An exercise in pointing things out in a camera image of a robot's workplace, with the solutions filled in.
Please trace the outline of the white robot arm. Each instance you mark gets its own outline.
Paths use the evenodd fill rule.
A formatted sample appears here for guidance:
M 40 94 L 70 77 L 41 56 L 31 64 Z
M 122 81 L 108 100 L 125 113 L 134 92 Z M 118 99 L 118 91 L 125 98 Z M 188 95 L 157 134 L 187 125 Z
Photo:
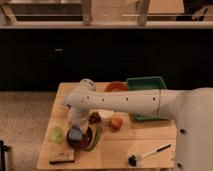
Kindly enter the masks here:
M 175 121 L 174 171 L 213 171 L 213 88 L 98 92 L 81 80 L 64 99 L 75 123 L 91 109 L 158 116 Z

